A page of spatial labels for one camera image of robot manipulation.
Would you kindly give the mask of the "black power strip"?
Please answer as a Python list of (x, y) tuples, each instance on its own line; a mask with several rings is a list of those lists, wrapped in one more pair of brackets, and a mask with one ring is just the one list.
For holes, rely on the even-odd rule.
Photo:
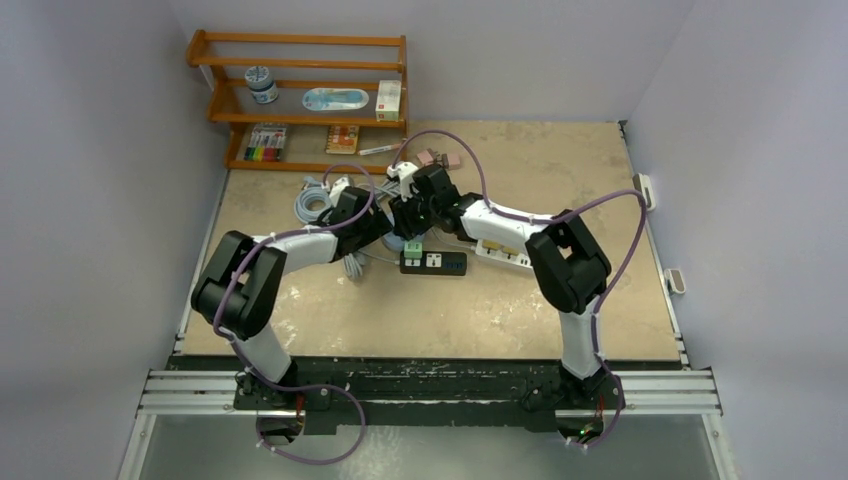
[(399, 270), (406, 275), (465, 276), (468, 258), (462, 252), (423, 251), (420, 258), (400, 257)]

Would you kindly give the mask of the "pink plug strip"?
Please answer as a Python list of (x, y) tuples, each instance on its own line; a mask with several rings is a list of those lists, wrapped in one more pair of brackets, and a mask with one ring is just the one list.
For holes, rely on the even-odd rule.
[(448, 170), (455, 170), (461, 167), (461, 158), (459, 154), (447, 153), (443, 155), (444, 166)]

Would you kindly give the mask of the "round blue power socket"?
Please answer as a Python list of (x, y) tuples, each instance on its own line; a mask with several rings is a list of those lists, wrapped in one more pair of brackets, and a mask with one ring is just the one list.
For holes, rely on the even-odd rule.
[(384, 247), (392, 252), (400, 253), (404, 251), (406, 241), (393, 232), (388, 232), (381, 237)]

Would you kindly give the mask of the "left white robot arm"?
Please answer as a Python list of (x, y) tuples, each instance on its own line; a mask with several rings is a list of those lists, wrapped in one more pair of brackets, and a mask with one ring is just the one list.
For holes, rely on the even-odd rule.
[(391, 223), (375, 193), (347, 186), (317, 223), (300, 229), (252, 237), (226, 233), (202, 270), (190, 297), (219, 337), (225, 339), (259, 385), (272, 408), (284, 409), (307, 386), (271, 326), (284, 276), (341, 261), (389, 232)]

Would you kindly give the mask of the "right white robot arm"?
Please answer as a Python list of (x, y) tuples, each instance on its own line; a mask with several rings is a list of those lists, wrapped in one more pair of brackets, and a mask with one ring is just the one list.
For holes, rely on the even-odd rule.
[(411, 239), (437, 227), (461, 241), (492, 241), (529, 259), (540, 292), (559, 314), (563, 397), (576, 407), (596, 399), (608, 375), (595, 309), (611, 264), (582, 219), (553, 222), (501, 209), (479, 193), (460, 193), (436, 164), (419, 168), (402, 162), (388, 167), (387, 177), (400, 192), (389, 202), (396, 235)]

